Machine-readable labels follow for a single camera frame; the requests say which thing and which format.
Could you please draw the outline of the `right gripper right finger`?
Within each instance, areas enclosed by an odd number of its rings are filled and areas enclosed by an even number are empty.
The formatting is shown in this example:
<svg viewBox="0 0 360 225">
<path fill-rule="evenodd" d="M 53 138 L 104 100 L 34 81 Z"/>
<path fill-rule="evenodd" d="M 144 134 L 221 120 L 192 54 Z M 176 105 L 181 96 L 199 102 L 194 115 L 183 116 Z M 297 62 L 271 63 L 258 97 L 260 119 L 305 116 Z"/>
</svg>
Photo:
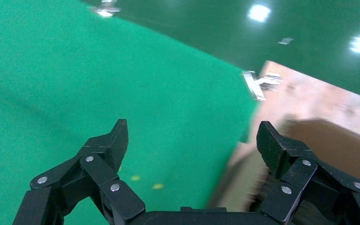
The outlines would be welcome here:
<svg viewBox="0 0 360 225">
<path fill-rule="evenodd" d="M 307 201 L 335 225 L 360 225 L 359 179 L 321 161 L 305 143 L 282 136 L 269 121 L 260 123 L 256 143 L 277 180 L 262 213 L 286 225 Z"/>
</svg>

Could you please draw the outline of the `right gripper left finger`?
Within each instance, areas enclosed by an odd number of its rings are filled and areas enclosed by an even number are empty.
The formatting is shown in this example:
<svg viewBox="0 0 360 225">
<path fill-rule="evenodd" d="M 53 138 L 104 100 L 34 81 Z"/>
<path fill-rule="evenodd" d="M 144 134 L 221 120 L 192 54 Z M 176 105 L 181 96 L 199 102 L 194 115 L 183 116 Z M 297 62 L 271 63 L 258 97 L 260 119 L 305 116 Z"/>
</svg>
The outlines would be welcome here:
<svg viewBox="0 0 360 225">
<path fill-rule="evenodd" d="M 128 147 L 128 123 L 91 137 L 69 160 L 30 182 L 15 225 L 61 225 L 82 200 L 89 198 L 110 225 L 128 225 L 146 212 L 144 202 L 118 176 Z"/>
</svg>

